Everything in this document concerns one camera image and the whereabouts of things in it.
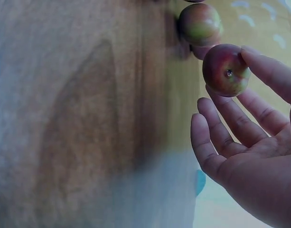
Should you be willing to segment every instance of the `wood grain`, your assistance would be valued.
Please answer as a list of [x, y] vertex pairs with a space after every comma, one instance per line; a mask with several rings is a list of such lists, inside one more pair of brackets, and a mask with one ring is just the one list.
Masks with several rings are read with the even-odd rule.
[[0, 228], [192, 227], [186, 4], [0, 0]]

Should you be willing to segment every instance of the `hand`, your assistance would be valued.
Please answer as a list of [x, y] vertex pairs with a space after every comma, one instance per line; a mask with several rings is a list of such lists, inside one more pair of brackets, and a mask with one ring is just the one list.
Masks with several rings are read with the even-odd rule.
[[[242, 49], [242, 57], [260, 80], [291, 104], [289, 67], [250, 49]], [[286, 118], [247, 89], [237, 98], [261, 128], [232, 98], [208, 93], [212, 101], [200, 98], [200, 113], [191, 121], [192, 147], [202, 170], [256, 218], [291, 228], [291, 112]], [[234, 142], [215, 107], [241, 143]]]

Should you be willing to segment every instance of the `small apple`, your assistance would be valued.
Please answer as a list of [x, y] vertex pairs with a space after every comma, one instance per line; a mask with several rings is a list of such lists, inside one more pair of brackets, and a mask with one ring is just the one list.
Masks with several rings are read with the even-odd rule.
[[247, 88], [251, 76], [241, 56], [241, 48], [232, 44], [212, 47], [204, 57], [202, 73], [207, 86], [225, 97], [241, 94]]
[[215, 47], [217, 44], [220, 42], [217, 42], [214, 45], [206, 46], [206, 47], [199, 47], [199, 46], [193, 46], [191, 45], [191, 51], [193, 52], [194, 56], [199, 59], [203, 60], [204, 57], [206, 56], [207, 52], [212, 48]]
[[178, 28], [188, 43], [199, 47], [214, 45], [223, 33], [218, 12], [204, 3], [184, 8], [178, 19]]

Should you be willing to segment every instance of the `blue object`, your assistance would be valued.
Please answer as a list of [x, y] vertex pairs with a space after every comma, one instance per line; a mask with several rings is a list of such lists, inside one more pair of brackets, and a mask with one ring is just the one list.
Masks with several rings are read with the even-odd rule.
[[206, 175], [202, 170], [196, 171], [196, 197], [202, 192], [206, 184]]

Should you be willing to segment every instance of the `apple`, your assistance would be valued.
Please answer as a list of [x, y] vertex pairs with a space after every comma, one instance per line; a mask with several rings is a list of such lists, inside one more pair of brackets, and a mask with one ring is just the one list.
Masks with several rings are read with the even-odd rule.
[[234, 97], [248, 86], [251, 70], [233, 44], [212, 47], [203, 60], [202, 73], [207, 86], [216, 94]]
[[210, 46], [206, 46], [206, 47], [199, 47], [199, 46], [193, 46], [191, 45], [191, 51], [193, 52], [194, 56], [199, 59], [199, 60], [203, 60], [204, 57], [206, 56], [207, 52], [214, 46], [216, 46], [217, 44], [219, 44], [220, 42], [217, 42], [214, 45], [210, 45]]
[[178, 19], [178, 28], [184, 39], [193, 46], [214, 45], [223, 34], [223, 25], [216, 9], [204, 3], [185, 7]]

